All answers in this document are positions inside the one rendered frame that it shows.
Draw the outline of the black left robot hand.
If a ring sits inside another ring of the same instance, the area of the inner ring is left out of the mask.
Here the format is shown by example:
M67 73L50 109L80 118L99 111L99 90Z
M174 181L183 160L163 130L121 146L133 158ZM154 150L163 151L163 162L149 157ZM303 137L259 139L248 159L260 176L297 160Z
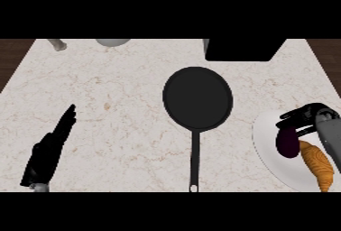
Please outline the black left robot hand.
M62 147L75 124L75 105L71 105L62 115L52 133L34 145L31 158L21 178L22 187L36 183L49 184L62 156Z

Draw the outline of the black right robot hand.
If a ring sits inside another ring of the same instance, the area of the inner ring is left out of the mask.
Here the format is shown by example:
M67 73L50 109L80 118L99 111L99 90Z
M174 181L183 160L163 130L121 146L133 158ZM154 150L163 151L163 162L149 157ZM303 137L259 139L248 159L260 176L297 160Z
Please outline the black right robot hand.
M341 118L340 114L323 103L310 103L279 116L281 121L276 123L276 127L279 129L303 128L295 134L304 136L318 131L316 116L319 115L331 116L332 119Z

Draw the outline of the dark purple eggplant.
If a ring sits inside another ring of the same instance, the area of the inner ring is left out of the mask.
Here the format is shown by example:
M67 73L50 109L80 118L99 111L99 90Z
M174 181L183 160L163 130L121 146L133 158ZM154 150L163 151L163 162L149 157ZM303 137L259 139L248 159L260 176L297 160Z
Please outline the dark purple eggplant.
M300 142L292 127L281 128L276 137L276 148L285 158L294 158L300 153Z

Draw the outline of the white plate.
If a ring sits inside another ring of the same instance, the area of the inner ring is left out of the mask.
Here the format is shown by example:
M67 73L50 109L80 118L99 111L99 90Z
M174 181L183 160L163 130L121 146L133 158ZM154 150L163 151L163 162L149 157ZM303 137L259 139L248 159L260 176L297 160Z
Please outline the white plate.
M282 114L281 110L273 110L266 111L257 116L253 123L254 148L269 171L279 181L298 191L319 192L318 179L307 168L303 157L285 158L278 152L276 137L279 128L276 127L276 123ZM331 155L323 149L318 131L301 136L300 140L316 145L326 155L329 163L334 166L334 184L329 190L341 191L341 172L335 167Z

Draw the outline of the black frying pan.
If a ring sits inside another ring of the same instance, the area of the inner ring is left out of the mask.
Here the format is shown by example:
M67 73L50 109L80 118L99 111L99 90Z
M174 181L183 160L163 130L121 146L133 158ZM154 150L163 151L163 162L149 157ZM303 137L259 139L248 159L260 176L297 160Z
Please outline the black frying pan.
M188 67L167 80L163 102L170 118L192 133L189 191L198 192L199 134L219 127L230 116L232 90L211 69Z

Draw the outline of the golden brown croissant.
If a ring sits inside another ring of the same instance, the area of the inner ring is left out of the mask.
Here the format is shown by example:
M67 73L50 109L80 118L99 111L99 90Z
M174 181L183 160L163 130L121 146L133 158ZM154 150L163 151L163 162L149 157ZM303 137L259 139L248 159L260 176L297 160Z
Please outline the golden brown croissant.
M329 160L316 145L300 141L300 151L304 163L313 173L322 192L328 192L334 184L334 167Z

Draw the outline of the black appliance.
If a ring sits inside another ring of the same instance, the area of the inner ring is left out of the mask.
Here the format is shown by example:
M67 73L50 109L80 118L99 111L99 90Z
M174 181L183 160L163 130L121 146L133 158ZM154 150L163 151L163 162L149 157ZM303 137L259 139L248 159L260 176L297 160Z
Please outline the black appliance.
M285 39L204 39L207 61L270 61Z

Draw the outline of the pale grey round object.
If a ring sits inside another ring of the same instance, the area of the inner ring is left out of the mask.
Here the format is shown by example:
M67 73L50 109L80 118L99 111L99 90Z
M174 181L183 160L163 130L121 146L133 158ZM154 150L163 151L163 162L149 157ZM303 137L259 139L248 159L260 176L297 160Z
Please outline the pale grey round object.
M130 39L98 39L96 42L105 47L117 47L126 44Z

